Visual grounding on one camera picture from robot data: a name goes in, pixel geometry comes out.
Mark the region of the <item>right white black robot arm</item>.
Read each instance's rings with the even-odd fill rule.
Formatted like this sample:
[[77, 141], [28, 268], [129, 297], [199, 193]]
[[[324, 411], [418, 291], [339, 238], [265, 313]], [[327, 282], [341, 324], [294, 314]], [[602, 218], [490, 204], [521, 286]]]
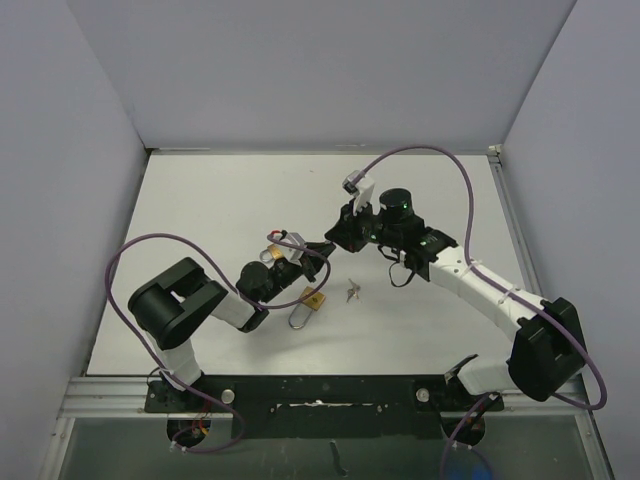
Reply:
[[376, 246], [412, 277], [442, 287], [488, 318], [511, 342], [505, 360], [467, 357], [450, 372], [448, 402], [469, 408], [481, 394], [518, 389], [544, 402], [585, 364], [576, 308], [567, 300], [546, 300], [518, 289], [491, 270], [466, 259], [464, 249], [446, 233], [427, 226], [415, 214], [411, 194], [394, 188], [380, 196], [380, 209], [352, 203], [341, 208], [325, 237], [356, 253]]

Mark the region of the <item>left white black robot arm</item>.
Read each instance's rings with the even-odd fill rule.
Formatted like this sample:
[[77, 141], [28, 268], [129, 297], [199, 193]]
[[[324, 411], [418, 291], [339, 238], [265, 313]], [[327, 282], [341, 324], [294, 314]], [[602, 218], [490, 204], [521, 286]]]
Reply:
[[256, 305], [276, 298], [304, 276], [313, 282], [336, 246], [309, 242], [304, 252], [287, 248], [271, 264], [246, 264], [236, 282], [238, 293], [209, 278], [194, 259], [185, 257], [136, 290], [128, 309], [146, 332], [163, 364], [162, 376], [169, 383], [168, 399], [180, 410], [200, 405], [204, 387], [202, 371], [191, 344], [191, 336], [209, 317], [249, 333], [268, 316]]

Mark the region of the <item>small brass padlock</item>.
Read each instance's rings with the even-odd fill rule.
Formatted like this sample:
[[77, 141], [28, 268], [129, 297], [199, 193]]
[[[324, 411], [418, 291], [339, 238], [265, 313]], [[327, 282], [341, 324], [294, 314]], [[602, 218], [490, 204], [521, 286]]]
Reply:
[[270, 244], [267, 248], [260, 252], [259, 260], [265, 264], [271, 264], [278, 259], [283, 258], [284, 255], [276, 244]]

